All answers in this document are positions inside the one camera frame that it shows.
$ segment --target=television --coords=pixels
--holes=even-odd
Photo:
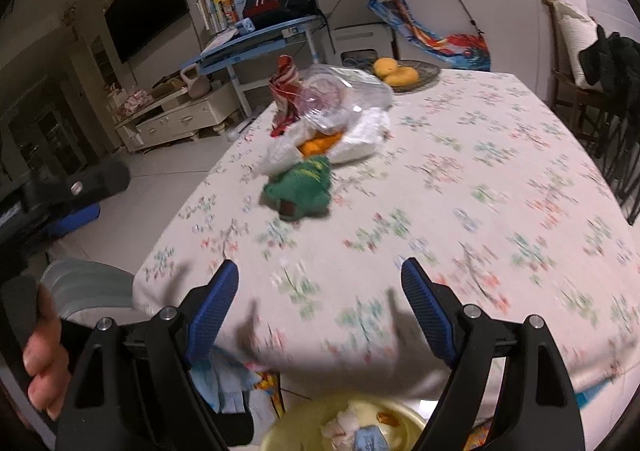
[[[186,0],[115,0],[104,14],[121,62],[189,11]]]

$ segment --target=white tablecloth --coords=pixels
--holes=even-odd
[[[447,370],[400,288],[417,257],[462,303],[521,322],[542,315],[577,391],[640,361],[640,266],[605,181],[514,76],[444,70],[400,96],[391,137],[334,169],[326,218],[297,224],[260,203],[252,175],[273,108],[222,158],[134,280],[148,313],[179,304],[226,256],[240,287],[216,344],[307,391],[437,398]],[[486,398],[495,405],[502,363]]]

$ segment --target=green plush toy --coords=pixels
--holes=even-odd
[[[272,179],[262,190],[275,203],[280,219],[295,222],[321,214],[331,202],[331,166],[325,156],[310,156]]]

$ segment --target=blue gripper pad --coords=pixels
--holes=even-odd
[[[220,326],[238,291],[238,266],[225,260],[213,277],[213,287],[202,301],[189,325],[189,340],[184,357],[191,363],[206,359]]]
[[[458,361],[453,327],[433,292],[425,283],[425,278],[428,279],[414,258],[407,259],[402,264],[402,291],[414,311],[422,333],[429,343],[429,348],[433,355],[442,359],[449,368],[453,368]]]

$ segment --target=red package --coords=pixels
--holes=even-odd
[[[278,71],[269,79],[269,88],[278,108],[273,116],[271,136],[280,136],[298,119],[293,101],[300,93],[300,73],[293,57],[281,55],[278,58]]]

